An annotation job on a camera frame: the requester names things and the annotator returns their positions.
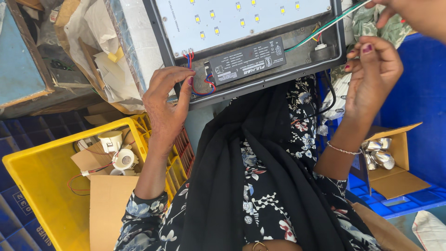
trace beaded bracelet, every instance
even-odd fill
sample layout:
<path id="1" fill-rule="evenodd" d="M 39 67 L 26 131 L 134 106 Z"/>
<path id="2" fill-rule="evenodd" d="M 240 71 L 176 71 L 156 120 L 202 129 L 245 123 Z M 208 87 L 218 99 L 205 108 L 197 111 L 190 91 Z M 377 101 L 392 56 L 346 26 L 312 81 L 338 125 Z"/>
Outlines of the beaded bracelet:
<path id="1" fill-rule="evenodd" d="M 328 145 L 329 147 L 331 147 L 331 148 L 333 148 L 333 149 L 335 149 L 335 150 L 341 151 L 341 152 L 343 152 L 343 153 L 348 153 L 348 154 L 353 154 L 353 155 L 358 155 L 358 154 L 361 154 L 361 153 L 362 153 L 361 150 L 359 150 L 358 152 L 349 152 L 349 151 L 346 151 L 346 150 L 338 149 L 338 148 L 332 146 L 332 145 L 330 144 L 330 141 L 327 141 L 327 145 Z"/>

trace floral print fabric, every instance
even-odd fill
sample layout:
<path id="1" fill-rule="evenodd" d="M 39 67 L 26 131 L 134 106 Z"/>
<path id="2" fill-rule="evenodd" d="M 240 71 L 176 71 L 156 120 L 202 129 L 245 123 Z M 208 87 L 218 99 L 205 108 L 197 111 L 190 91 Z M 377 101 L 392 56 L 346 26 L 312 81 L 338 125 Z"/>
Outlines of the floral print fabric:
<path id="1" fill-rule="evenodd" d="M 287 93 L 290 121 L 293 122 L 313 114 L 316 110 L 314 77 L 294 80 Z M 292 139 L 282 147 L 295 158 L 299 158 L 314 175 L 317 185 L 326 195 L 333 213 L 349 236 L 356 251 L 379 250 L 370 233 L 363 234 L 355 227 L 360 220 L 345 200 L 347 181 L 333 180 L 313 173 L 316 163 L 316 121 L 305 119 L 291 126 Z M 276 193 L 268 167 L 256 156 L 248 142 L 240 142 L 241 157 L 245 168 L 243 199 L 240 209 L 244 212 L 245 243 L 262 240 L 282 239 L 296 243 L 295 229 L 281 195 Z M 187 206 L 189 182 L 178 190 L 169 209 L 166 210 L 167 195 L 153 200 L 142 200 L 134 194 L 130 197 L 126 213 L 122 218 L 121 236 L 116 242 L 117 251 L 178 251 L 180 249 L 184 216 Z"/>

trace dress button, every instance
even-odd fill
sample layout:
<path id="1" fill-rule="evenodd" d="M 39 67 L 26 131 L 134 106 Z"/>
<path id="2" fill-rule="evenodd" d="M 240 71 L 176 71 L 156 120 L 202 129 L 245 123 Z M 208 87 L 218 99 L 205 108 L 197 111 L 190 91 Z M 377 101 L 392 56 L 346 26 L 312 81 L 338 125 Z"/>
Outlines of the dress button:
<path id="1" fill-rule="evenodd" d="M 246 224 L 251 224 L 252 223 L 252 218 L 250 216 L 245 216 L 245 223 Z"/>
<path id="2" fill-rule="evenodd" d="M 243 209 L 244 210 L 248 210 L 249 209 L 249 204 L 247 202 L 243 202 Z"/>

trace painted fingernail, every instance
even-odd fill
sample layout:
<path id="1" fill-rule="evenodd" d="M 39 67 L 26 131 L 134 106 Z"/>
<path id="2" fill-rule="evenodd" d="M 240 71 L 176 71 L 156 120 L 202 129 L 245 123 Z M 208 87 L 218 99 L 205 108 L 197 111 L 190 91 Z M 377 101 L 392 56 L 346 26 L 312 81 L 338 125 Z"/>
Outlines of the painted fingernail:
<path id="1" fill-rule="evenodd" d="M 373 50 L 372 45 L 369 44 L 363 49 L 363 53 L 367 54 L 367 53 L 370 53 L 372 50 Z"/>

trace black scarf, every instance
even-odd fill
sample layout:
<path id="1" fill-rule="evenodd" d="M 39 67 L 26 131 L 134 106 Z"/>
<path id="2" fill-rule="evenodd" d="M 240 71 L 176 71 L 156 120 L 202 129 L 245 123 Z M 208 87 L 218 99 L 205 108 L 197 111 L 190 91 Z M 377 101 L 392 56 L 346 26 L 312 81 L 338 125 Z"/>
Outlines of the black scarf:
<path id="1" fill-rule="evenodd" d="M 307 167 L 281 145 L 291 139 L 288 83 L 234 99 L 203 130 L 190 179 L 181 251 L 240 251 L 247 139 L 270 170 L 304 251 L 353 250 Z"/>

